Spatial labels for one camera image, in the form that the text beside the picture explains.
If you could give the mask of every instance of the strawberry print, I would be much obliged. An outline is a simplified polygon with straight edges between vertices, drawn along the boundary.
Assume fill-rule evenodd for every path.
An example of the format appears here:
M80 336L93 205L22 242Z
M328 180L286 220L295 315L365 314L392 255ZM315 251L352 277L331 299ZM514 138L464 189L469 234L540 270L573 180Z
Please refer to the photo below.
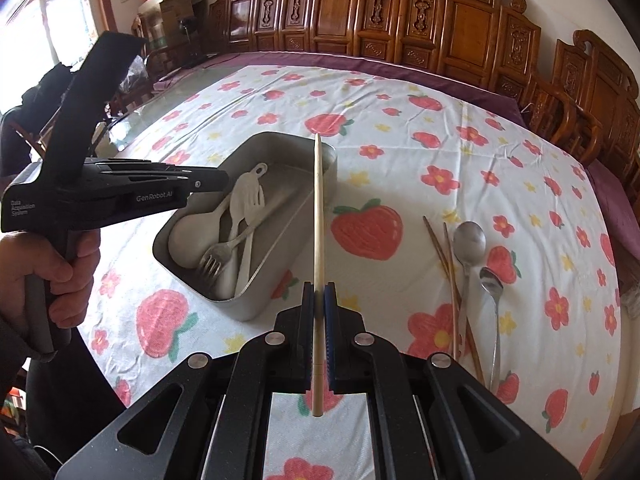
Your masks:
M516 253L502 245L495 246L489 251L486 266L500 278L501 282L508 285L522 277L520 269L516 267Z
M460 133L460 138L470 140L476 146L484 146L489 143L486 137L478 133L473 126L456 126L456 130Z
M120 399L120 402L124 404L125 408L128 408L131 404L131 389L129 383L118 377L113 391L116 392L116 395Z
M553 286L549 289L549 299L545 303L545 314L551 318L551 328L560 330L560 325L569 325L569 300L560 296Z
M564 224L562 223L562 217L555 211L549 211L549 218L551 218L551 223L556 227L560 229L564 227Z
M595 395L598 391L598 385L600 384L600 373L591 373L591 379L589 379L589 393Z
M190 156L191 155L189 153L185 152L184 150L178 150L173 155L171 155L168 158L166 158L164 161L167 164L173 164L174 166L179 166L185 160L187 160Z
M311 465L302 458L289 458L281 475L270 475L265 480L332 480L334 470L325 465Z
M402 241L402 219L379 198L372 198L361 209L338 206L331 232L348 253L370 260L388 260Z
M427 95L409 95L409 102L419 108L439 112L442 110L442 103L437 99L428 97Z
M436 166L428 166L427 174L420 177L427 186L433 186L442 195L450 195L451 190L459 189L460 183L453 180L453 173L449 170L442 170Z
M438 137L427 132L415 132L412 139L420 142L425 148L439 148L442 145Z
M555 196L562 195L562 189L560 189L560 186L558 185L558 183L555 180L553 180L550 176L545 177L545 184L551 190L551 193L553 193Z
M520 378L511 373L511 371L507 372L507 376L503 381L500 381L500 385L498 386L498 392L495 394L498 399L502 401L503 404L513 404L518 397L518 391L520 389Z
M107 339L106 330L96 330L94 332L94 339L91 341L91 350L94 350L98 355L102 355L109 347L109 340Z
M269 90L262 94L265 101L273 101L274 99L279 99L284 95L282 90Z
M534 155L542 155L540 148L537 147L535 144L532 144L529 139L524 141L524 147L527 148Z
M320 134L322 137L333 137L337 134L345 136L347 134L345 126L351 126L352 124L352 119L347 120L344 115L338 114L316 115L305 121L307 130L312 134Z
M381 150L375 144L370 144L369 146L361 146L360 147L360 155L369 157L371 160L375 160L380 155L384 155L384 150Z
M493 171L481 171L480 174L487 184L490 184L494 187L498 187L498 184L500 184L500 179L495 176L495 173Z
M264 114L258 117L258 124L273 124L278 122L278 116L276 114Z
M271 299L277 300L278 298L282 298L283 300L286 300L289 297L289 289L292 286L297 285L299 281L300 280L294 278L293 273L287 269L287 272L284 273L280 283L271 294Z
M116 287L120 283L120 275L115 270L109 269L108 272L102 277L100 281L100 289L98 292L101 296L106 295L107 298L113 298L116 292Z
M609 335L613 336L618 328L618 320L616 320L616 312L613 305L606 306L604 308L604 329L609 332Z
M223 85L220 85L220 87L218 88L218 90L222 90L223 92L228 92L229 90L233 90L236 87L240 86L240 82L239 81L233 81L231 83L224 83Z
M575 235L578 237L578 241L580 242L580 245L582 247L584 247L584 248L591 247L591 242L589 241L589 236L584 231L584 229L582 229L580 226L578 226L576 228Z
M140 346L153 358L178 358L180 334L193 328L198 314L189 314L187 298L180 292L161 289L145 298L136 311L136 331Z
M484 122L498 131L501 131L501 132L504 131L504 128L502 127L502 125L495 119L485 119Z
M516 229L507 221L507 217L502 215L494 216L494 229L505 238L509 238L509 235L516 231Z
M602 252L607 257L607 261L615 267L616 262L613 259L613 248L611 247L609 235L604 233L600 235L600 246L602 247Z
M547 397L545 411L542 412L542 416L546 418L545 431L547 433L551 433L551 430L557 428L558 424L562 422L568 399L569 392L563 388L551 392Z

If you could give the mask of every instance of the person's hand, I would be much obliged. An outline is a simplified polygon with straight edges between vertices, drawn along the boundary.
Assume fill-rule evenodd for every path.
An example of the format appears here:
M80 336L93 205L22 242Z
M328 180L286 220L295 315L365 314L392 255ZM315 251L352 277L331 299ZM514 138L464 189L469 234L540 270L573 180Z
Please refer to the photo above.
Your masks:
M59 296L49 307L49 317L59 328L84 321L100 261L100 231L87 231L78 240L78 257L71 263L49 241L31 233L0 238L0 317L21 336L29 333L24 310L24 277L36 274L51 282Z

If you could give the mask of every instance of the metal tray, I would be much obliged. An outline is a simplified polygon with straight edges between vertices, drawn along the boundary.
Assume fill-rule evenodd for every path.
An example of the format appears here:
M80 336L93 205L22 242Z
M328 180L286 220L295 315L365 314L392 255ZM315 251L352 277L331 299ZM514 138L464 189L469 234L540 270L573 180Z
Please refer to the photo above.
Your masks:
M282 183L299 182L300 188L283 206L267 218L255 231L250 266L251 278L236 297L219 301L205 290L194 269L178 266L169 256L168 239L174 224L189 214L213 211L231 192L238 177L251 171L259 162L268 165L260 178L267 204ZM156 260L185 285L209 300L225 315L238 321L248 321L264 310L271 294L284 273L313 235L314 225L314 140L278 132L261 132L247 139L220 169L229 175L229 186L223 192L192 194L187 205L178 209L160 229L153 244ZM324 200L334 195L337 181L337 153L328 144L322 144L322 172ZM231 227L228 211L220 223L220 240L227 240ZM242 245L238 247L239 259Z

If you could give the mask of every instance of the wooden chopstick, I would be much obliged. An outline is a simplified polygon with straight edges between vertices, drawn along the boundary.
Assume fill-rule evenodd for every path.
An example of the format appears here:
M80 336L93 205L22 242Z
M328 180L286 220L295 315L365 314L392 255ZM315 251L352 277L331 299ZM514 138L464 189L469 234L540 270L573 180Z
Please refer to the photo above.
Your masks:
M436 249L436 252L438 253L438 257L440 259L440 263L442 264L442 267L445 270L447 279L450 281L451 274L449 272L449 267L447 266L447 259L444 255L444 251L442 250L442 246L440 245L440 242L438 241L436 233L433 231L433 228L429 223L429 219L426 216L423 216L422 220L424 221L424 224L427 226L427 230L429 231L429 236L431 238L431 242L433 243L433 247ZM460 292L458 290L457 285L455 286L455 292L456 292L456 301L458 304L460 304L460 302L462 301L462 297L460 296ZM474 334L471 330L471 325L469 324L468 319L466 321L466 340L468 341L469 350L471 351L471 357L474 361L474 368L476 370L476 379L478 379L478 381L481 384L484 384L484 374L482 373L482 365L480 364L480 357L478 356L478 347L476 346L476 340L474 339Z
M311 412L322 416L324 412L324 216L322 197L322 142L316 134L314 151L314 346L311 372Z

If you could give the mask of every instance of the red flower print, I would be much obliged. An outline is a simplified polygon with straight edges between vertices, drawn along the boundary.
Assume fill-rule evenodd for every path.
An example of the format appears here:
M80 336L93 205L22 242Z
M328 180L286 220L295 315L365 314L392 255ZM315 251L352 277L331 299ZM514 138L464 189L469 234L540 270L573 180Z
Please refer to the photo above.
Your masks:
M529 139L524 141L524 147L527 148L534 155L542 155L542 152L540 151L540 148L537 147L535 144L532 144L529 141Z
M507 218L502 215L494 216L494 229L505 238L509 238L509 235L516 231L516 229L507 222Z
M185 160L187 160L190 156L191 155L189 153L185 152L184 150L178 150L172 156L170 156L169 158L166 158L164 161L167 164L173 164L175 166L179 166Z
M276 114L264 114L258 117L258 124L273 124L278 121Z
M279 99L283 95L284 92L282 90L269 90L262 94L262 97L264 97L265 101L273 101L274 99Z
M94 339L91 341L91 348L98 355L102 355L109 347L109 340L107 339L107 331L106 330L96 330L94 332Z
M560 325L569 324L569 300L558 294L553 286L549 289L549 300L545 303L545 314L551 318L551 327L560 330Z
M609 239L609 235L601 234L600 235L600 246L602 247L602 252L607 257L607 260L614 267L616 266L616 262L613 259L613 248L611 247L611 240Z
M487 138L480 135L478 130L473 126L456 126L456 130L459 131L462 139L470 140L476 146L484 146L489 142Z
M378 158L380 155L384 155L384 150L381 150L375 144L370 144L369 146L361 146L360 147L360 155L368 156L371 160Z
M171 137L162 137L161 139L156 140L156 142L154 142L154 145L151 146L151 149L156 151L159 150L160 148L162 148L166 143L168 143L172 138Z
M305 121L306 129L312 134L320 134L323 137L333 137L334 135L347 134L345 126L351 126L353 119L347 120L344 115L321 114L311 117Z
M549 211L549 218L551 218L551 223L556 227L564 227L564 224L562 223L562 217L555 211Z
M500 130L501 132L504 131L504 128L502 127L502 125L495 119L485 119L484 122L487 123L492 128L495 128L496 130Z
M509 161L511 164L513 164L514 166L517 166L519 168L524 168L524 164L521 163L520 159L517 158L516 156L510 156L509 157Z
M171 112L170 114L165 115L162 120L163 121L171 121L172 119L175 119L178 115L180 115L182 113L182 110L174 110L173 112Z
M311 465L302 458L289 458L281 475L267 476L266 480L332 480L334 470L325 465Z
M107 298L113 298L113 295L116 292L116 287L120 283L120 276L116 274L116 271L113 269L109 269L108 272L102 277L102 281L100 284L100 292L101 296L107 295Z
M618 321L616 320L616 312L613 305L606 306L604 308L604 330L609 332L609 335L613 336L613 333L618 328Z
M551 193L553 193L555 196L562 195L562 189L560 189L560 186L558 186L558 183L555 180L553 180L550 176L545 177L545 184L549 186Z
M223 92L228 92L229 90L232 90L238 86L240 86L240 82L233 81L231 83L224 83L223 85L220 85L220 88L218 88L218 90L222 90Z
M480 174L487 184L491 184L495 187L498 187L498 184L500 184L500 179L495 176L495 173L493 171L481 171Z
M449 195L452 189L460 188L460 183L453 180L453 173L449 170L441 170L436 166L428 166L428 174L420 177L427 186L433 186L442 195Z
M576 177L578 177L580 180L584 180L585 176L584 173L582 172L581 168L579 168L578 166L571 166L571 169L574 170L574 175Z

